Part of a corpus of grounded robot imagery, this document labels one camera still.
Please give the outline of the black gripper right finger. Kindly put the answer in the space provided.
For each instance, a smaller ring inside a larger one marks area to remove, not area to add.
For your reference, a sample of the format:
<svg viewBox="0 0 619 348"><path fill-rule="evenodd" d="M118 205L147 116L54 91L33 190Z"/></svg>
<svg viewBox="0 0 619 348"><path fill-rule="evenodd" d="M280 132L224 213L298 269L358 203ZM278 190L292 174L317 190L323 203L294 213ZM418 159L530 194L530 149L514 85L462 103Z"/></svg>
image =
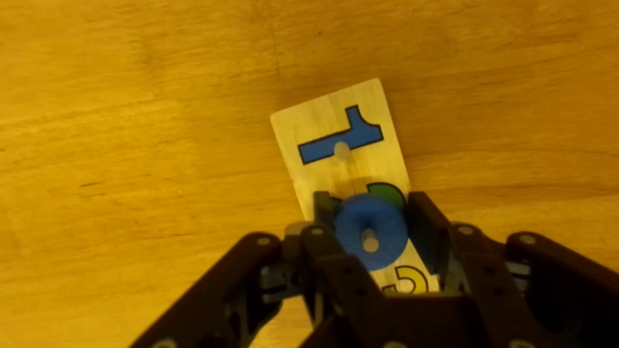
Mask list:
<svg viewBox="0 0 619 348"><path fill-rule="evenodd" d="M433 348L619 348L619 273L536 232L503 242L449 221L423 192L410 238L435 294L408 302L414 342Z"/></svg>

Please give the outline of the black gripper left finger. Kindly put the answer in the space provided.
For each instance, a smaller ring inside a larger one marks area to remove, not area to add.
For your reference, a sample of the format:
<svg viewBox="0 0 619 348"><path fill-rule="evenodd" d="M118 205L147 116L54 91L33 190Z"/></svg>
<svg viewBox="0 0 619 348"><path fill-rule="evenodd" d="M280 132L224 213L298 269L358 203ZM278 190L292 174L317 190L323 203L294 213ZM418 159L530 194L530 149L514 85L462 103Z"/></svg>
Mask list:
<svg viewBox="0 0 619 348"><path fill-rule="evenodd" d="M302 348L379 348L379 290L334 238L338 201L313 195L313 221L278 240L251 232L195 281L129 348L247 348L290 298L311 333Z"/></svg>

